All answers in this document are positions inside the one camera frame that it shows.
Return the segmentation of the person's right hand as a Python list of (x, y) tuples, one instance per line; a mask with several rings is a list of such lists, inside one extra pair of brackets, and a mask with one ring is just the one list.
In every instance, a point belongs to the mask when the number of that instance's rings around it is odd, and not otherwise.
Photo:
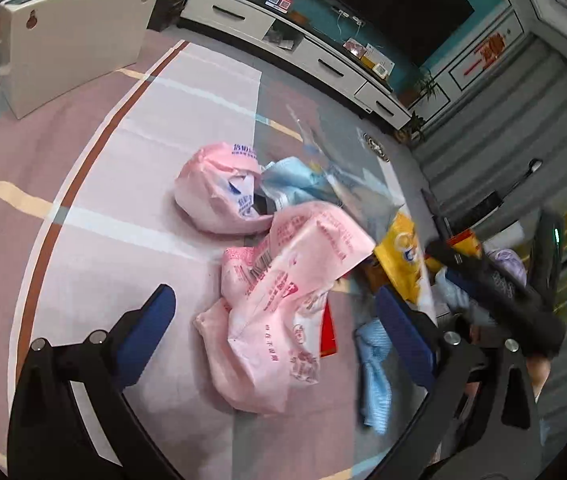
[(549, 378), (551, 362), (542, 356), (533, 356), (533, 358), (526, 359), (526, 368), (530, 376), (535, 401), (538, 401)]

